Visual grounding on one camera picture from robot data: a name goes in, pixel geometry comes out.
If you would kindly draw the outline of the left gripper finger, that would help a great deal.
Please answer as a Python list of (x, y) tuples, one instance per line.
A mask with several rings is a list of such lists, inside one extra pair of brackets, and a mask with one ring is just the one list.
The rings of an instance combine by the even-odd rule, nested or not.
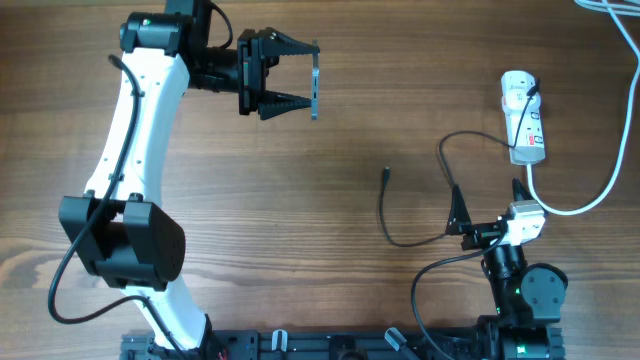
[(311, 100), (309, 98), (266, 91), (258, 101), (258, 113), (261, 120), (268, 120), (284, 113), (310, 108)]
[(318, 45), (304, 43), (293, 39), (275, 29), (269, 36), (269, 62), (278, 63), (281, 56), (318, 55)]

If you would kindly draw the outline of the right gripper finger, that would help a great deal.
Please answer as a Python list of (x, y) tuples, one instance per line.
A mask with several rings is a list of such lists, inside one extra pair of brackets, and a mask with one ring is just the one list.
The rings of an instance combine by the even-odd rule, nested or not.
[(469, 233), (472, 221), (467, 210), (460, 187), (455, 184), (452, 187), (451, 207), (447, 220), (446, 235), (463, 235)]
[(527, 187), (518, 178), (514, 178), (512, 180), (512, 193), (515, 202), (529, 201), (533, 199), (532, 195), (527, 190)]

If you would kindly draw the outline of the turquoise screen smartphone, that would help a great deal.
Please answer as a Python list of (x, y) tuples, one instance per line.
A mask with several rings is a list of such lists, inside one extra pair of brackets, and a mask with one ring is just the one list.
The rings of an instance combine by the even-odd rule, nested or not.
[(319, 52), (312, 55), (311, 80), (311, 120), (318, 120), (318, 92), (319, 92)]

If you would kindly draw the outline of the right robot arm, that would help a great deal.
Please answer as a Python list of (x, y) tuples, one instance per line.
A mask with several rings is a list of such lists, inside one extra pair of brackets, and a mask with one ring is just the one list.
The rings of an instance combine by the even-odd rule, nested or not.
[(514, 201), (497, 220), (474, 223), (461, 189), (452, 187), (445, 233), (461, 235), (464, 251), (478, 250), (496, 314), (481, 316), (469, 351), (473, 359), (564, 359), (561, 320), (568, 277), (547, 263), (527, 262), (524, 245), (540, 237), (545, 210), (513, 181)]

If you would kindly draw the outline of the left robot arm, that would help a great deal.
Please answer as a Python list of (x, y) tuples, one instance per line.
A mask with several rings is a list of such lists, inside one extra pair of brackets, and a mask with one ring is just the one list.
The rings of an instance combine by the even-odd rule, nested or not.
[(234, 93), (243, 115), (267, 120), (289, 111), (316, 111), (315, 97), (270, 91), (269, 71), (283, 56), (317, 58), (316, 43), (274, 29), (245, 30), (218, 47), (208, 43), (216, 4), (169, 1), (160, 13), (134, 12), (121, 26), (122, 75), (108, 138), (79, 197), (65, 197), (60, 223), (68, 257), (133, 302), (152, 327), (131, 338), (125, 359), (225, 359), (182, 278), (186, 237), (161, 207), (161, 181), (173, 122), (188, 89)]

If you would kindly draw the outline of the white charger adapter plug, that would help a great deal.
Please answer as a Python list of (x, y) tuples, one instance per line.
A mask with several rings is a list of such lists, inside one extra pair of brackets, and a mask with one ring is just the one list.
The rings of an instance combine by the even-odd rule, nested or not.
[(527, 95), (525, 88), (508, 89), (502, 97), (502, 109), (506, 114), (516, 114), (527, 111), (536, 111), (541, 106), (541, 98), (538, 94), (531, 97)]

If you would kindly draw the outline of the white power strip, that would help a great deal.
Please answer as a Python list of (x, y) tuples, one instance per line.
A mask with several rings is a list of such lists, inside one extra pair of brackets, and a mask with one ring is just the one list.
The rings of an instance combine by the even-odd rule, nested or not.
[[(501, 77), (503, 94), (512, 88), (525, 88), (529, 97), (539, 94), (539, 81), (522, 70), (505, 72)], [(506, 114), (507, 143), (510, 145), (510, 161), (514, 165), (533, 165), (545, 159), (545, 142), (540, 108), (516, 114)]]

